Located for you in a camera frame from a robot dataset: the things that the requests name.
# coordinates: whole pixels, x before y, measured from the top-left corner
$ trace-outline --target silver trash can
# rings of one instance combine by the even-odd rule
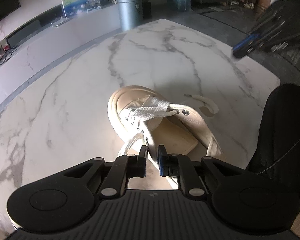
[[[123,31],[130,30],[141,24],[143,19],[142,0],[117,0],[117,2]]]

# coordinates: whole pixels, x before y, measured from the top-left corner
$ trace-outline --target white marble tabletop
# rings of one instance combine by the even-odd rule
[[[119,87],[141,85],[173,103],[183,94],[212,98],[206,122],[229,163],[245,168],[263,107],[279,79],[231,47],[168,20],[120,33],[56,66],[0,113],[0,229],[12,231],[6,201],[18,187],[122,146],[107,117]]]

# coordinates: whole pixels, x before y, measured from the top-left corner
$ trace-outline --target shoe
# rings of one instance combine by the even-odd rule
[[[211,99],[192,97],[203,101],[213,114],[218,112]],[[108,103],[108,117],[125,142],[118,156],[127,154],[130,148],[138,154],[142,145],[148,145],[148,158],[159,169],[157,148],[163,144],[168,154],[188,155],[195,161],[212,156],[226,162],[216,138],[197,111],[171,104],[149,88],[127,86],[114,92]]]

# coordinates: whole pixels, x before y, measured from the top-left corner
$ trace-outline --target shoelace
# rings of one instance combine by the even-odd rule
[[[205,98],[199,95],[184,95],[202,101],[212,114],[216,114],[219,111],[219,108],[216,105],[216,103],[214,103],[209,98]],[[170,102],[160,100],[156,97],[149,98],[149,100],[147,100],[146,103],[150,106],[141,106],[138,108],[124,109],[124,111],[129,112],[128,117],[125,117],[126,120],[131,120],[131,123],[135,123],[136,121],[138,121],[138,125],[140,124],[140,122],[151,120],[151,122],[148,122],[147,126],[149,128],[149,131],[153,131],[159,126],[163,117],[173,116],[176,113],[178,113],[178,111],[175,109],[167,111],[167,109],[170,106]],[[143,142],[148,144],[147,140],[145,140],[144,138],[143,130],[134,135],[122,146],[118,153],[118,156],[127,154],[127,152],[135,144],[135,142],[140,139],[143,139]]]

